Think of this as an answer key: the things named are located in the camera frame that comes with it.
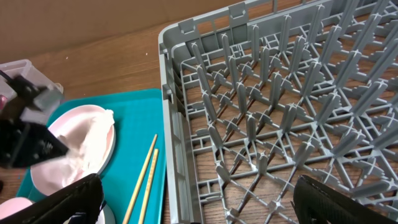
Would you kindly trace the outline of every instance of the dish rack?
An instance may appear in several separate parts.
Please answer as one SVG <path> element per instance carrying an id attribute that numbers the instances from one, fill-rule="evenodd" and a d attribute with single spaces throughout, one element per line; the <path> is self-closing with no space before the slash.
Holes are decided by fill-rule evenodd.
<path id="1" fill-rule="evenodd" d="M 171 222 L 297 223 L 300 174 L 398 221 L 397 1 L 280 2 L 159 35 Z"/>

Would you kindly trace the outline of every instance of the pink object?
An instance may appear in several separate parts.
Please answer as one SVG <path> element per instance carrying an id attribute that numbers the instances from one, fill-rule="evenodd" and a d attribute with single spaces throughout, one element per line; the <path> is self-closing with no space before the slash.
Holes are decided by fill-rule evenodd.
<path id="1" fill-rule="evenodd" d="M 0 95 L 0 110 L 4 108 L 7 103 L 7 98 L 3 95 Z"/>
<path id="2" fill-rule="evenodd" d="M 0 205 L 0 220 L 17 213 L 32 204 L 33 202 L 24 197 L 16 197 L 7 200 Z"/>
<path id="3" fill-rule="evenodd" d="M 90 122 L 101 113 L 104 113 L 105 109 L 96 105 L 83 105 L 67 111 L 61 115 L 54 123 L 49 127 L 49 131 L 54 136 L 59 137 L 60 135 L 72 139 L 72 144 L 76 144 L 78 147 L 84 140 L 85 136 L 90 128 Z M 109 162 L 113 153 L 115 143 L 115 129 L 112 125 L 106 137 L 106 152 L 104 154 L 102 165 L 98 168 L 97 174 L 100 174 L 107 163 Z M 30 174 L 35 188 L 44 195 L 51 195 L 56 191 L 66 187 L 62 184 L 63 173 L 61 166 L 68 164 L 68 159 L 60 157 L 45 161 L 36 166 L 32 166 Z"/>

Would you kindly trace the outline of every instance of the chopstick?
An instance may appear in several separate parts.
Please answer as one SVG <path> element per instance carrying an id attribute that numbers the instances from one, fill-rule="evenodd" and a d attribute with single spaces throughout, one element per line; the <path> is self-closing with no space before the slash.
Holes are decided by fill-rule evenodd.
<path id="1" fill-rule="evenodd" d="M 142 181 L 144 180 L 145 173 L 147 172 L 148 163 L 149 163 L 150 157 L 152 155 L 152 151 L 154 150 L 156 139 L 157 139 L 157 134 L 155 134 L 154 140 L 152 141 L 152 144 L 150 145 L 149 152 L 145 159 L 144 165 L 142 166 L 141 173 L 139 174 L 138 181 L 136 184 L 136 188 L 134 189 L 134 191 L 132 193 L 129 206 L 127 208 L 126 214 L 124 215 L 123 224 L 127 224 L 130 220 L 131 212 L 132 212 L 132 209 L 134 208 L 134 204 L 137 200 L 139 189 L 141 188 L 141 184 L 142 184 Z"/>
<path id="2" fill-rule="evenodd" d="M 155 174 L 155 168 L 156 168 L 158 154 L 159 154 L 159 150 L 155 149 L 154 157 L 152 158 L 152 164 L 150 165 L 147 188 L 145 189 L 144 201 L 142 203 L 141 214 L 139 215 L 138 224 L 144 223 L 145 213 L 147 210 L 147 205 L 148 205 L 148 200 L 149 200 L 150 188 L 152 187 L 152 181 L 154 180 L 154 174 Z"/>

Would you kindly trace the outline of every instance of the gray plastic part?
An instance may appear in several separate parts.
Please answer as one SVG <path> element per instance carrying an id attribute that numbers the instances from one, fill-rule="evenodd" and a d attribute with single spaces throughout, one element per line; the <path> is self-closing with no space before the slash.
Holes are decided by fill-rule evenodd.
<path id="1" fill-rule="evenodd" d="M 319 58 L 319 62 L 328 63 L 333 51 L 337 50 L 336 46 L 338 45 L 338 38 L 341 33 L 340 26 L 333 26 L 330 29 L 330 33 L 328 38 L 326 39 L 325 45 L 323 46 L 322 54 Z"/>
<path id="2" fill-rule="evenodd" d="M 376 26 L 379 24 L 380 20 L 381 16 L 379 14 L 373 14 L 369 17 L 369 19 L 367 19 L 367 21 L 365 22 L 365 26 L 362 28 L 359 35 L 356 37 L 353 50 L 358 50 L 362 52 L 366 44 L 368 44 L 370 41 L 373 40 L 374 30 Z"/>
<path id="3" fill-rule="evenodd" d="M 302 1 L 282 11 L 271 1 L 273 13 L 256 19 L 250 9 L 269 1 L 240 2 L 159 35 L 171 223 L 205 223 L 209 203 L 220 203 L 226 223 L 246 223 L 249 199 L 267 208 L 261 222 L 297 223 L 284 199 L 302 172 L 398 221 L 397 194 L 385 195 L 398 190 L 398 78 L 385 75 L 398 68 L 396 1 Z M 222 17 L 228 24 L 219 28 Z M 203 22 L 213 30 L 199 33 Z M 201 97 L 188 97 L 194 88 Z M 207 152 L 216 175 L 199 178 L 196 158 Z M 241 164 L 248 170 L 237 172 Z M 264 199 L 255 193 L 261 179 L 280 189 Z M 227 197 L 231 186 L 242 194 Z"/>
<path id="4" fill-rule="evenodd" d="M 290 15 L 284 16 L 284 23 L 282 25 L 282 32 L 280 33 L 279 39 L 279 51 L 283 52 L 286 50 L 287 42 L 289 41 L 289 30 L 292 17 Z"/>
<path id="5" fill-rule="evenodd" d="M 343 62 L 343 66 L 337 74 L 337 78 L 333 82 L 337 88 L 343 88 L 348 78 L 358 72 L 358 62 L 361 59 L 362 54 L 359 51 L 351 51 L 348 54 L 347 59 Z"/>
<path id="6" fill-rule="evenodd" d="M 358 5 L 359 0 L 347 0 L 343 14 L 341 15 L 340 23 L 341 33 L 346 32 L 347 27 L 351 24 L 353 20 L 353 15 Z"/>
<path id="7" fill-rule="evenodd" d="M 308 31 L 308 35 L 307 35 L 307 39 L 306 39 L 308 44 L 315 43 L 315 39 L 317 38 L 319 28 L 323 28 L 322 14 L 323 14 L 324 10 L 325 10 L 324 6 L 322 6 L 322 5 L 317 6 L 317 11 L 311 21 L 310 30 Z"/>

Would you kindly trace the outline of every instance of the wooden table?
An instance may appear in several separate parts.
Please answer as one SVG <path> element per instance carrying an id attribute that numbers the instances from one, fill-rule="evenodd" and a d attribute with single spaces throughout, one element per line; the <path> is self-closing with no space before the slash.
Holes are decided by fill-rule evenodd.
<path id="1" fill-rule="evenodd" d="M 294 2 L 286 2 L 281 7 L 289 7 Z M 252 15 L 269 12 L 272 5 L 252 11 Z M 69 49 L 49 52 L 28 58 L 33 65 L 52 81 L 61 83 L 65 88 L 66 99 L 83 98 L 87 96 L 104 95 L 147 88 L 160 88 L 158 34 L 167 25 L 161 24 L 132 34 L 120 35 L 82 44 Z M 200 91 L 191 95 L 199 98 Z M 197 158 L 204 162 L 199 176 L 215 173 L 213 155 L 206 154 Z M 16 195 L 24 170 L 0 169 L 0 179 L 4 181 L 4 190 L 0 194 L 0 203 Z M 272 184 L 266 185 L 266 192 L 272 191 Z M 248 205 L 248 222 L 264 222 L 264 213 L 256 204 Z M 224 223 L 222 207 L 205 209 L 206 221 Z M 170 223 L 169 197 L 166 191 L 164 203 L 164 223 Z"/>

